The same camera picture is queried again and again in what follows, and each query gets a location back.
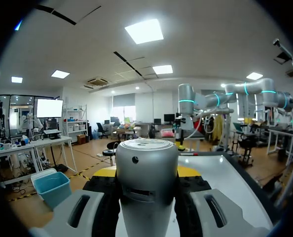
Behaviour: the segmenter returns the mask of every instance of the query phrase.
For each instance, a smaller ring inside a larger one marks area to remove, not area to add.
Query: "yellow panel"
[[[178,175],[180,177],[191,177],[191,176],[200,176],[200,173],[192,168],[178,166]],[[103,177],[115,177],[116,174],[116,166],[111,166],[107,168],[102,168],[96,171],[93,176],[103,176]]]
[[[116,166],[102,168],[96,171],[93,176],[103,176],[103,177],[115,177]]]
[[[177,167],[177,171],[180,177],[200,176],[197,170],[180,165]]]

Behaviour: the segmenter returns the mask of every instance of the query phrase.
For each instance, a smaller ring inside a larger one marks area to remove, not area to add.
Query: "square ceiling light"
[[[66,72],[62,72],[59,70],[56,70],[51,76],[54,78],[66,78],[68,75],[70,75],[70,73],[66,73]]]
[[[12,77],[12,83],[22,83],[22,82],[23,82],[23,78]]]
[[[127,26],[125,27],[125,30],[136,44],[164,39],[160,23],[157,19],[147,20]]]
[[[259,73],[251,73],[249,74],[246,78],[252,79],[252,80],[257,80],[260,79],[263,75]]]
[[[156,74],[168,74],[173,73],[172,65],[156,66],[153,67]]]

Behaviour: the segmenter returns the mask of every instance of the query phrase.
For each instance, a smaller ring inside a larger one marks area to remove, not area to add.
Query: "glass wall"
[[[3,114],[0,122],[2,127],[0,137],[3,137],[4,131],[6,138],[20,138],[22,135],[27,135],[29,127],[36,128],[34,133],[38,133],[43,125],[41,121],[43,119],[37,119],[36,116],[38,99],[53,99],[53,97],[0,95]]]

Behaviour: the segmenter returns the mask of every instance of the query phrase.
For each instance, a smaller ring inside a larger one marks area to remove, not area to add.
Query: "black office chair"
[[[243,167],[243,168],[247,168],[249,166],[253,166],[253,161],[251,163],[249,163],[250,157],[251,157],[251,152],[252,152],[252,148],[256,147],[256,136],[248,136],[247,138],[243,138],[243,135],[241,135],[241,141],[238,141],[240,147],[244,148],[244,154],[242,157],[242,160],[239,160],[239,164]]]
[[[103,126],[102,126],[102,124],[100,122],[97,122],[96,124],[98,126],[98,130],[97,131],[102,133],[98,137],[99,138],[103,138],[103,137],[108,138],[108,136],[105,134],[105,132],[107,132],[108,130],[104,130],[104,128],[103,128]]]

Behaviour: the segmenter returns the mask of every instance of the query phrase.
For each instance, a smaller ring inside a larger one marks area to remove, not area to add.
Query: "trash can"
[[[72,194],[70,180],[62,172],[36,179],[35,189],[52,210]]]

